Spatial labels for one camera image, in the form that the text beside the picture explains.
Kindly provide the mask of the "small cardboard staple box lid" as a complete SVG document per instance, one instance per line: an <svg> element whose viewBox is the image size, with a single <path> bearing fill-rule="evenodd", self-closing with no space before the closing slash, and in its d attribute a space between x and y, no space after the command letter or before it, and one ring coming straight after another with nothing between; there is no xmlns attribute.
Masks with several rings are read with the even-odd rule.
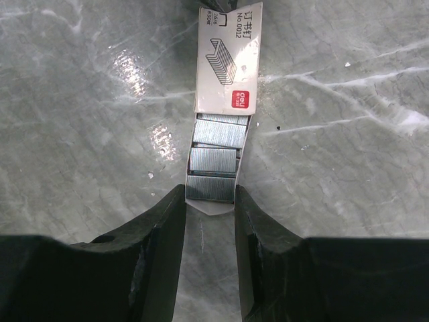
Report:
<svg viewBox="0 0 429 322"><path fill-rule="evenodd" d="M222 13L200 8L195 113L253 115L263 3Z"/></svg>

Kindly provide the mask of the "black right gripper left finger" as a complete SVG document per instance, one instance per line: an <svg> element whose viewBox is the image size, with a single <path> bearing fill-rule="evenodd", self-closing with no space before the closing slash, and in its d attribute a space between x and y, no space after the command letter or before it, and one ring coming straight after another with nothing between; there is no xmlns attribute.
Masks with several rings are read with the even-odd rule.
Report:
<svg viewBox="0 0 429 322"><path fill-rule="evenodd" d="M186 203L174 187L88 243L1 236L2 321L171 321Z"/></svg>

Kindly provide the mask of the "grey staple box tray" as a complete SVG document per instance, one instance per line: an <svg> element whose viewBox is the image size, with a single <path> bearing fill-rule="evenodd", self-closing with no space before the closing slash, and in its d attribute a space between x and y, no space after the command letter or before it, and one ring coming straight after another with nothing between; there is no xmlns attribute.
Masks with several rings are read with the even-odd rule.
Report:
<svg viewBox="0 0 429 322"><path fill-rule="evenodd" d="M250 122L247 115L195 115L185 181L188 205L209 216L234 209Z"/></svg>

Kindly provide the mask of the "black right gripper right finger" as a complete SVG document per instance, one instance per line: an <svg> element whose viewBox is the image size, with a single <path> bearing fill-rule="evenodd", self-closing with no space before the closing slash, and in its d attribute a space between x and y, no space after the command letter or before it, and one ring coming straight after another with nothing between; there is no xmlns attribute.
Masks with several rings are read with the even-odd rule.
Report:
<svg viewBox="0 0 429 322"><path fill-rule="evenodd" d="M428 240L302 238L235 193L244 321L427 321Z"/></svg>

